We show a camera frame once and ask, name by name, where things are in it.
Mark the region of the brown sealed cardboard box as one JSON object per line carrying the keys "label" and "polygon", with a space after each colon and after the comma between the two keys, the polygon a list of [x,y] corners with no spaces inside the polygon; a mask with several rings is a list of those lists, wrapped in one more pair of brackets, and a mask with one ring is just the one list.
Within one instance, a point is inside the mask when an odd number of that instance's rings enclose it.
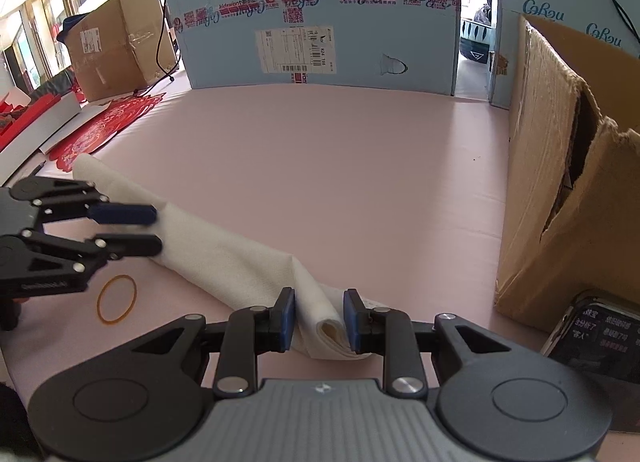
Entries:
{"label": "brown sealed cardboard box", "polygon": [[89,101],[145,89],[176,64],[160,0],[107,0],[63,31]]}

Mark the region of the white flat cardboard sheet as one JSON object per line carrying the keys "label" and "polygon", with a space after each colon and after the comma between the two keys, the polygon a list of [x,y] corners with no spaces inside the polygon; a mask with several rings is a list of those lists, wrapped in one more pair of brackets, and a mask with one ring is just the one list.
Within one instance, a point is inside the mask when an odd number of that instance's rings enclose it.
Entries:
{"label": "white flat cardboard sheet", "polygon": [[81,126],[104,112],[106,104],[81,107],[73,92],[44,95],[1,135],[1,185],[36,153],[48,154]]}

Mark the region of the open brown cardboard box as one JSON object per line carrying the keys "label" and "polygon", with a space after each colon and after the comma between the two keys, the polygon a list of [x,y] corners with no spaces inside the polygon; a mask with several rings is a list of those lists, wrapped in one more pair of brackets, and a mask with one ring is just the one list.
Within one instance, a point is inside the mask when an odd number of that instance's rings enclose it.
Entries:
{"label": "open brown cardboard box", "polygon": [[582,291],[639,298],[639,61],[543,18],[518,32],[495,306],[548,332]]}

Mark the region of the black smartphone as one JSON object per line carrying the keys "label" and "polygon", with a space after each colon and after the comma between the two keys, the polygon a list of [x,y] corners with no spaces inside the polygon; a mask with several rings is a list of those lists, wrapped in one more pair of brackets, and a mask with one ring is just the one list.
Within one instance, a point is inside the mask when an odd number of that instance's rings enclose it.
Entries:
{"label": "black smartphone", "polygon": [[587,290],[570,302],[541,353],[597,381],[613,409],[612,430],[639,431],[639,306]]}

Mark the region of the white cloth shopping bag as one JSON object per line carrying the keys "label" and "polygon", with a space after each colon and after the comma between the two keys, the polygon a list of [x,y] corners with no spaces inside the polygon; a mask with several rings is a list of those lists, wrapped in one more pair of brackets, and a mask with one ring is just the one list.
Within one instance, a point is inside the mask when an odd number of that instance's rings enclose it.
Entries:
{"label": "white cloth shopping bag", "polygon": [[362,358],[352,352],[347,339],[343,291],[317,281],[294,255],[206,222],[92,156],[76,159],[73,178],[93,182],[113,202],[154,206],[157,220],[150,231],[163,242],[155,263],[233,310],[268,306],[283,288],[292,288],[293,347],[312,359]]}

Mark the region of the large blue cardboard box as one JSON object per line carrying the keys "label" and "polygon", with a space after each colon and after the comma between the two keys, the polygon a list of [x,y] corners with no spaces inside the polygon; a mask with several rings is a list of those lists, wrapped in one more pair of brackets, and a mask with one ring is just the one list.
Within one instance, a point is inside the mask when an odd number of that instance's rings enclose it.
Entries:
{"label": "large blue cardboard box", "polygon": [[167,0],[195,88],[308,83],[450,95],[460,0]]}

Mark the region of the orange rubber band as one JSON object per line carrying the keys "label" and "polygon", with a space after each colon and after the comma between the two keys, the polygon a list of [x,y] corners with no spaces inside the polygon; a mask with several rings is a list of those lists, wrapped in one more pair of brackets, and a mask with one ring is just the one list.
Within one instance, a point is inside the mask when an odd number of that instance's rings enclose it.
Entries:
{"label": "orange rubber band", "polygon": [[138,299],[138,285],[129,274],[108,280],[96,298],[96,318],[104,326],[114,326],[129,317]]}

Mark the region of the red gift boxes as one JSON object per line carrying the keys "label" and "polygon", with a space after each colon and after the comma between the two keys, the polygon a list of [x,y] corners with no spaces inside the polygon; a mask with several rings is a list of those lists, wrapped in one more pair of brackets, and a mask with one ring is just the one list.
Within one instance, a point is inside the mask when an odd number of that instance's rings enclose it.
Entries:
{"label": "red gift boxes", "polygon": [[0,150],[6,148],[26,128],[44,112],[60,102],[60,95],[48,92],[32,100],[21,89],[13,87],[1,98]]}

